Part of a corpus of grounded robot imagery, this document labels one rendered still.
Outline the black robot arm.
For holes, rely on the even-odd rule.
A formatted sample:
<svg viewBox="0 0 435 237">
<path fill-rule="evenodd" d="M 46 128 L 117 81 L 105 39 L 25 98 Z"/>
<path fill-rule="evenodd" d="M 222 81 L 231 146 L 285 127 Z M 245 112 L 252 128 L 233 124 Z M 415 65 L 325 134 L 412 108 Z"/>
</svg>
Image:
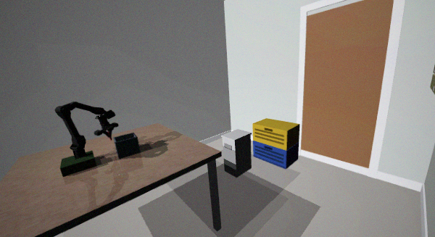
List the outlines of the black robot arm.
<svg viewBox="0 0 435 237">
<path fill-rule="evenodd" d="M 84 149 L 86 144 L 86 139 L 84 136 L 80 136 L 78 134 L 75 128 L 75 124 L 71 118 L 70 111 L 73 110 L 74 108 L 84 109 L 94 113 L 95 115 L 99 115 L 96 116 L 95 119 L 99 119 L 100 123 L 107 122 L 108 121 L 107 119 L 114 117 L 115 113 L 112 110 L 105 111 L 104 108 L 91 107 L 89 105 L 81 104 L 76 101 L 72 101 L 69 104 L 65 104 L 55 108 L 55 112 L 62 118 L 64 124 L 66 125 L 68 131 L 72 136 L 72 145 L 70 146 L 70 149 L 72 149 L 75 159 L 79 159 L 81 157 L 86 156 L 86 152 Z M 110 124 L 108 122 L 107 125 L 104 124 L 104 130 L 108 130 L 109 132 L 113 130 L 114 127 L 115 127 L 114 123 Z"/>
</svg>

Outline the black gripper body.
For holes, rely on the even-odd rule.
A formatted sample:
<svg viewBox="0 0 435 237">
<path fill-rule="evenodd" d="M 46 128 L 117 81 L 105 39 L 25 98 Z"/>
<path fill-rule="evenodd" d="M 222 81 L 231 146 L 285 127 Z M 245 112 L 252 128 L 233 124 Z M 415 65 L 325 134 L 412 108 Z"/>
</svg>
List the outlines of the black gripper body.
<svg viewBox="0 0 435 237">
<path fill-rule="evenodd" d="M 107 130 L 104 130 L 104 124 L 107 125 L 107 124 L 108 124 L 108 121 L 107 121 L 107 122 L 104 122 L 104 123 L 100 123 L 100 125 L 101 125 L 101 129 L 103 129 L 103 130 L 97 130 L 97 131 L 95 131 L 95 132 L 94 132 L 94 135 L 95 135 L 95 136 L 100 136 L 102 133 L 106 133 L 106 132 L 107 132 Z M 118 125 L 117 123 L 115 123 L 115 122 L 114 122 L 114 124 L 115 124 L 115 127 L 119 126 L 119 125 Z"/>
</svg>

